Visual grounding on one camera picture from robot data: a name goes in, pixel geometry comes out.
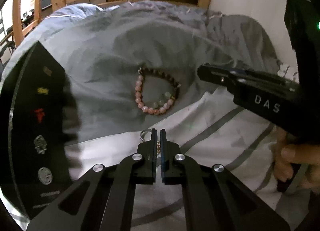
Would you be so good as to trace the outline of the person's right hand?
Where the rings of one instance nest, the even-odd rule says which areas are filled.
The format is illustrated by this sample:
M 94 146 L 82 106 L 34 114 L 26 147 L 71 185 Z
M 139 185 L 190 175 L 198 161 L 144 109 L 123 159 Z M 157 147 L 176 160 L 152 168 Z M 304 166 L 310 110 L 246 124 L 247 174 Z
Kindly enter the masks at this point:
M 285 182 L 293 178 L 293 164 L 307 164 L 308 170 L 299 186 L 319 194 L 319 158 L 319 145 L 289 143 L 287 132 L 277 128 L 273 170 L 277 180 Z

